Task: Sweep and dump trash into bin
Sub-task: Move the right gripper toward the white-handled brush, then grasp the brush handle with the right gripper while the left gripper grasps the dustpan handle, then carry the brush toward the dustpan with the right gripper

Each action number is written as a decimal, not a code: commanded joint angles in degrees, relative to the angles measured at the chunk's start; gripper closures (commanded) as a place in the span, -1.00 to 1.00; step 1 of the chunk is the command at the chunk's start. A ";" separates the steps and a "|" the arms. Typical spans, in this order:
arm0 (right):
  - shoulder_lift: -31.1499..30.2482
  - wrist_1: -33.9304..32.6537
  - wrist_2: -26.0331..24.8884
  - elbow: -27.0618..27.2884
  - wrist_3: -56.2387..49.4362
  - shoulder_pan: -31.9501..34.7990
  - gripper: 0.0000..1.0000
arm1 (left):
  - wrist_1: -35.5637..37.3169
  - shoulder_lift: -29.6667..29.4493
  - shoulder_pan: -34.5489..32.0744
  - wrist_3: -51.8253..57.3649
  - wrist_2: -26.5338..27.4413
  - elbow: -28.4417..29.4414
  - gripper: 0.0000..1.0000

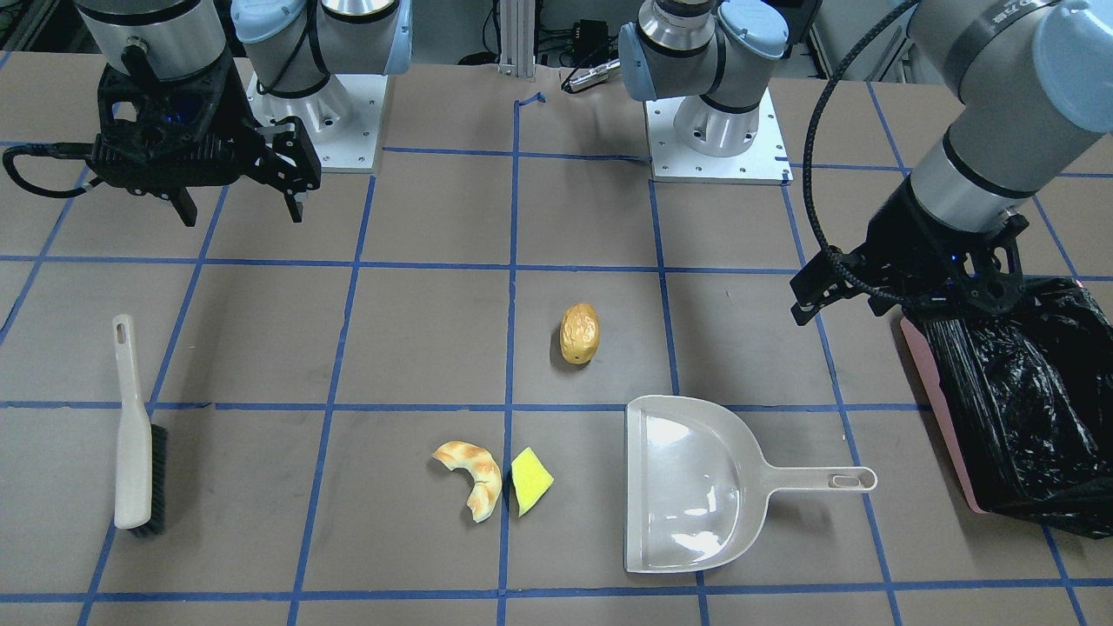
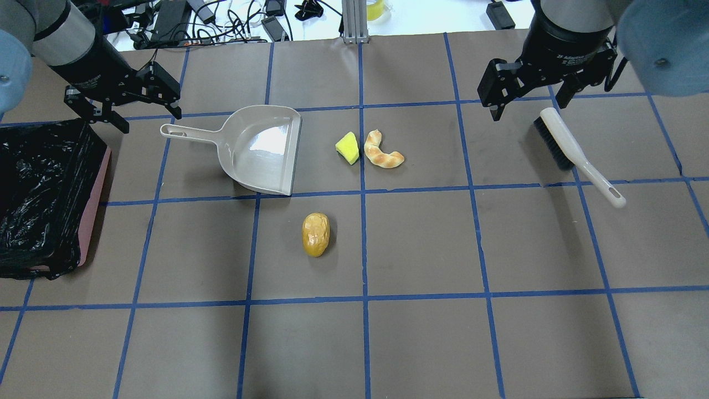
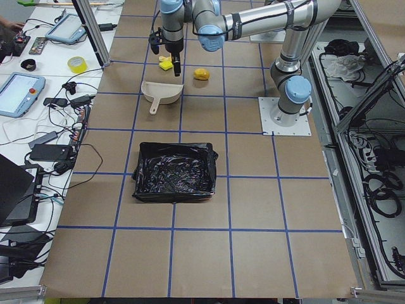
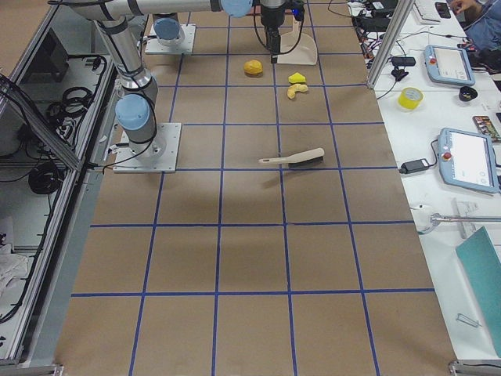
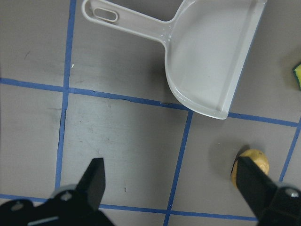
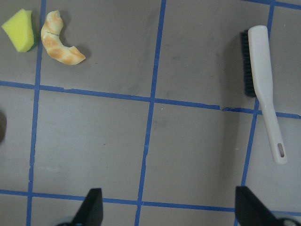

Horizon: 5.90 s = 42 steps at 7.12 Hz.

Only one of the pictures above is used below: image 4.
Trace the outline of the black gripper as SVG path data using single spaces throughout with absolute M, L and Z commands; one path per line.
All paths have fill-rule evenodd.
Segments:
M 261 24 L 265 30 L 265 46 L 270 53 L 281 53 L 279 28 L 285 20 L 287 0 L 261 0 Z

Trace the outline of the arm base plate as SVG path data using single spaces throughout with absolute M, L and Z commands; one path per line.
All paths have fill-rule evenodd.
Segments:
M 191 55 L 195 40 L 196 25 L 181 24 L 179 38 L 172 40 L 158 39 L 154 26 L 147 35 L 145 53 L 147 55 Z
M 116 173 L 174 173 L 177 167 L 178 147 L 181 139 L 181 123 L 158 123 L 157 135 L 148 149 L 139 155 L 148 145 L 130 143 L 125 131 L 121 134 L 121 143 L 127 146 L 117 150 L 116 164 L 112 166 Z

